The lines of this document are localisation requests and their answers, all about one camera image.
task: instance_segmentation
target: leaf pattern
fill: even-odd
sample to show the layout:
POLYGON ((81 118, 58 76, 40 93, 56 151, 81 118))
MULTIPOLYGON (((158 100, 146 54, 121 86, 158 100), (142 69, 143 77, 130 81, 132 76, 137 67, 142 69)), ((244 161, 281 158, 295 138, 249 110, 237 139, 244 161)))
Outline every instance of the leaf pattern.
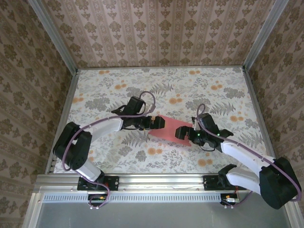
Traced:
POLYGON ((141 146, 144 142, 148 142, 149 139, 150 138, 147 132, 132 131, 124 138, 122 143, 125 145, 136 147, 136 146, 141 146))
POLYGON ((219 115, 225 115, 229 114, 230 112, 233 112, 236 108, 231 105, 229 102, 228 104, 222 102, 222 104, 216 103, 212 109, 210 110, 210 113, 219 114, 219 115))
POLYGON ((245 96, 243 91, 238 91, 237 89, 233 89, 233 88, 225 88, 224 92, 226 92, 226 97, 233 99, 234 97, 236 98, 242 98, 245 96))
MULTIPOLYGON (((230 130, 242 142, 266 152, 243 72, 235 67, 81 70, 68 121, 88 124, 111 116, 112 110, 126 104, 131 96, 139 96, 143 90, 155 95, 156 109, 152 115, 191 123, 198 105, 205 103, 206 112, 220 129, 230 130), (113 84, 110 87, 101 84, 103 77, 109 82, 113 80, 113 84), (225 88, 245 95, 230 99, 225 88)), ((148 106, 152 103, 149 94, 142 99, 148 106)), ((196 145, 188 147, 148 133, 138 130, 111 133, 91 144, 89 158, 107 173, 205 173, 218 172, 230 163, 240 165, 222 153, 203 152, 196 145)), ((58 161, 55 172, 60 173, 61 169, 58 161)))
POLYGON ((165 83, 161 83, 161 84, 156 84, 152 87, 152 89, 150 90, 151 93, 156 93, 156 94, 161 94, 161 95, 165 95, 168 91, 173 90, 172 85, 165 84, 165 83))

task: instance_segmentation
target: black bracket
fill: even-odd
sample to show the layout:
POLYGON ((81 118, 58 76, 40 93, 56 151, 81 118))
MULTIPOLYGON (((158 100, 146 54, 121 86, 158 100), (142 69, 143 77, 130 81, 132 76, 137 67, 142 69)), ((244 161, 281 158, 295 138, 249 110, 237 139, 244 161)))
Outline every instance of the black bracket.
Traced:
MULTIPOLYGON (((132 96, 127 105, 122 105, 113 110, 112 113, 116 115, 140 115, 139 112, 143 105, 146 106, 146 103, 142 99, 132 96)), ((165 120, 160 116, 122 117, 121 119, 123 120, 122 130, 129 130, 128 127, 132 125, 140 131, 165 127, 165 120)))
MULTIPOLYGON (((228 138, 229 136, 233 136, 233 133, 223 129, 219 130, 218 126, 214 123, 212 116, 208 113, 203 113, 199 115, 200 120, 204 124, 205 128, 209 130, 210 132, 217 134, 218 136, 228 138)), ((188 126, 182 126, 176 129, 175 131, 175 137, 178 139, 185 139, 185 136, 188 137, 188 139, 196 145, 203 146, 205 143, 208 143, 209 146, 213 149, 216 149, 220 152, 222 152, 222 148, 220 144, 223 142, 222 139, 218 137, 214 137, 210 134, 208 134, 206 131, 204 131, 202 128, 200 130, 195 130, 192 127, 188 126)))
MULTIPOLYGON (((118 191, 119 176, 105 176, 102 183, 104 185, 108 186, 108 188, 111 191, 118 191)), ((78 191, 104 191, 106 189, 103 186, 91 184, 91 183, 87 182, 85 179, 79 177, 77 190, 78 191)))
MULTIPOLYGON (((218 175, 206 175, 203 176, 203 185, 205 191, 221 191, 221 190, 235 190, 236 186, 229 185, 229 186, 222 186, 218 184, 219 176, 218 175)), ((240 186, 238 186, 238 190, 246 190, 240 186)))

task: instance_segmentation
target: metal beam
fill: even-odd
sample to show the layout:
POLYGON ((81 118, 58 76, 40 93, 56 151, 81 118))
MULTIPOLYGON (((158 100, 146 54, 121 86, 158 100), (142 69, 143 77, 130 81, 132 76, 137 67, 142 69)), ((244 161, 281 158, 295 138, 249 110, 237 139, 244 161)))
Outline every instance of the metal beam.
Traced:
POLYGON ((28 210, 24 217, 22 228, 34 228, 37 225, 39 214, 41 211, 43 194, 32 193, 28 204, 28 210))
MULTIPOLYGON (((106 174, 119 176, 119 193, 233 193, 233 190, 205 191, 202 176, 208 174, 106 174)), ((77 191, 77 174, 38 175, 34 193, 70 193, 100 191, 77 191)))
POLYGON ((56 26, 53 23, 52 18, 49 16, 46 8, 44 7, 41 0, 28 0, 33 10, 37 14, 41 24, 43 25, 45 31, 48 33, 52 42, 54 43, 56 49, 61 55, 63 61, 65 62, 67 68, 74 76, 76 73, 77 65, 74 62, 72 56, 70 55, 69 49, 66 47, 63 39, 60 36, 56 26))
POLYGON ((258 54, 260 53, 263 45, 265 44, 266 40, 268 39, 272 29, 276 25, 277 20, 281 16, 285 6, 287 5, 288 0, 276 0, 274 2, 273 7, 271 8, 258 36, 256 37, 255 42, 253 43, 246 59, 243 64, 245 69, 249 70, 253 65, 255 59, 257 58, 258 54))
POLYGON ((76 88, 77 88, 78 79, 79 79, 79 75, 78 75, 78 73, 76 73, 76 75, 72 78, 70 88, 69 88, 68 93, 66 95, 66 102, 65 102, 65 105, 64 105, 63 110, 62 110, 62 114, 61 114, 61 117, 60 117, 58 128, 57 128, 55 138, 54 138, 54 141, 53 141, 52 149, 51 149, 48 161, 47 161, 48 163, 47 163, 47 166, 46 166, 45 174, 50 172, 53 161, 56 161, 56 158, 53 154, 53 148, 54 148, 60 134, 62 133, 66 123, 67 123, 68 114, 69 114, 70 109, 71 109, 71 105, 72 105, 73 98, 74 98, 74 93, 75 93, 76 88))
POLYGON ((251 97, 253 108, 254 108, 255 113, 256 113, 257 121, 258 121, 258 124, 260 126, 261 134, 262 134, 262 137, 263 137, 263 140, 264 140, 264 144, 265 144, 267 153, 268 153, 268 155, 275 158, 276 154, 275 154, 274 148, 272 147, 272 144, 271 144, 271 141, 270 141, 270 138, 269 138, 269 134, 268 134, 268 131, 267 131, 264 119, 263 119, 263 115, 262 115, 260 106, 259 106, 258 101, 257 101, 257 96, 256 96, 256 93, 254 91, 251 79, 250 79, 248 71, 246 69, 243 69, 243 72, 244 72, 245 81, 246 81, 247 88, 248 88, 248 91, 249 91, 249 94, 250 94, 250 97, 251 97))

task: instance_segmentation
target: gray floor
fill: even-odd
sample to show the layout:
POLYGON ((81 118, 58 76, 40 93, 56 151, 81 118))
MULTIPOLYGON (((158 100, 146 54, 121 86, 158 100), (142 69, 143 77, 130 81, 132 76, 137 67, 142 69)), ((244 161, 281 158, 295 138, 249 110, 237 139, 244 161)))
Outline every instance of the gray floor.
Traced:
POLYGON ((275 210, 258 195, 235 209, 219 203, 44 203, 38 228, 288 228, 285 209, 275 210))

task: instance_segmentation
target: cable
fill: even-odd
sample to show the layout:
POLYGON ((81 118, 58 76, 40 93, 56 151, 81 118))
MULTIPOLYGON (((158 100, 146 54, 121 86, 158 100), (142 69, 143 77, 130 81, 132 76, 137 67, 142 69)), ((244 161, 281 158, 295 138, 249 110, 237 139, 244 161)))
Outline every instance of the cable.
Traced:
POLYGON ((110 198, 110 189, 109 189, 109 187, 106 186, 105 184, 98 183, 98 182, 95 182, 95 181, 91 181, 91 180, 89 180, 88 178, 82 176, 79 172, 77 172, 77 173, 78 173, 83 179, 85 179, 87 182, 89 182, 89 183, 91 183, 91 184, 100 185, 100 186, 104 187, 104 188, 107 190, 107 196, 106 196, 105 200, 104 200, 100 205, 98 205, 98 206, 96 206, 96 207, 92 205, 92 199, 93 199, 95 196, 97 196, 97 195, 93 195, 93 196, 91 197, 90 201, 88 202, 89 206, 92 207, 92 208, 99 209, 99 208, 101 208, 104 204, 106 204, 106 202, 107 202, 107 201, 109 200, 109 198, 110 198))
POLYGON ((212 150, 206 150, 206 149, 202 148, 202 146, 200 146, 200 145, 199 145, 199 147, 200 147, 203 151, 205 151, 205 152, 213 152, 213 151, 215 151, 215 148, 213 148, 212 150))
POLYGON ((138 128, 123 128, 123 130, 138 130, 138 128))
MULTIPOLYGON (((137 118, 137 117, 146 116, 147 114, 152 113, 152 112, 154 111, 155 107, 156 107, 156 106, 155 106, 155 104, 156 104, 155 96, 154 96, 151 92, 149 92, 149 91, 143 91, 143 92, 140 94, 140 97, 141 97, 143 94, 145 94, 145 93, 151 94, 151 96, 152 96, 152 98, 153 98, 153 105, 151 106, 150 110, 147 111, 146 113, 143 113, 143 114, 140 114, 140 115, 117 115, 117 116, 110 116, 110 117, 103 118, 103 119, 101 119, 101 120, 97 120, 97 121, 95 121, 95 122, 93 122, 93 123, 90 123, 90 124, 88 124, 88 125, 82 127, 81 129, 79 129, 79 130, 72 136, 71 140, 68 142, 68 144, 67 144, 67 146, 66 146, 65 152, 64 152, 63 157, 62 157, 62 168, 63 168, 63 170, 65 170, 65 171, 71 170, 70 167, 69 167, 69 168, 66 168, 66 166, 65 166, 65 161, 66 161, 66 158, 67 158, 66 155, 67 155, 68 150, 70 149, 70 146, 71 146, 73 140, 74 140, 74 139, 79 135, 79 133, 81 133, 83 130, 85 130, 85 129, 87 129, 87 128, 90 128, 90 127, 92 127, 92 126, 94 126, 94 125, 96 125, 96 124, 98 124, 98 123, 100 123, 100 122, 106 121, 106 120, 111 120, 111 119, 115 119, 115 118, 130 118, 130 117, 131 117, 131 118, 137 118)), ((97 184, 97 185, 103 186, 104 188, 107 189, 108 194, 107 194, 107 197, 106 197, 105 201, 104 201, 101 205, 98 206, 98 208, 99 208, 99 207, 102 207, 102 206, 108 201, 108 199, 109 199, 109 196, 110 196, 110 190, 109 190, 109 188, 108 188, 106 185, 102 184, 102 183, 98 183, 98 182, 91 181, 91 180, 87 179, 87 178, 84 177, 84 176, 82 176, 82 178, 84 178, 87 182, 90 182, 90 183, 92 183, 92 184, 97 184)))
POLYGON ((228 138, 224 138, 224 137, 221 137, 221 136, 218 136, 212 132, 210 132, 209 130, 207 130, 204 126, 204 124, 202 123, 202 121, 199 119, 199 110, 200 108, 204 106, 204 109, 203 111, 201 112, 204 113, 205 112, 205 109, 206 109, 206 105, 205 104, 200 104, 196 110, 196 119, 197 119, 197 122, 199 123, 200 127, 205 131, 207 132, 208 134, 214 136, 214 137, 217 137, 219 139, 222 139, 224 141, 227 141, 227 142, 230 142, 230 143, 233 143, 233 144, 236 144, 237 146, 240 146, 242 147, 243 149, 247 150, 249 153, 255 155, 256 157, 258 157, 259 159, 267 162, 268 164, 272 165, 275 169, 277 169, 281 174, 283 174, 283 176, 285 176, 293 185, 294 187, 296 188, 297 192, 298 192, 298 195, 295 199, 292 199, 290 200, 291 202, 295 202, 295 201, 300 201, 301 198, 302 198, 302 193, 301 193, 301 190, 299 188, 299 186, 296 184, 296 182, 290 177, 288 176, 288 174, 286 172, 284 172, 283 170, 281 170, 277 165, 275 165, 274 163, 272 163, 270 160, 268 160, 267 158, 263 157, 262 155, 260 155, 259 153, 255 152, 254 150, 250 149, 249 147, 245 146, 244 144, 240 143, 240 142, 237 142, 237 141, 234 141, 232 139, 228 139, 228 138))
POLYGON ((215 148, 213 149, 213 150, 205 150, 204 148, 202 148, 201 146, 199 146, 203 151, 205 151, 205 152, 213 152, 213 151, 215 151, 215 148))

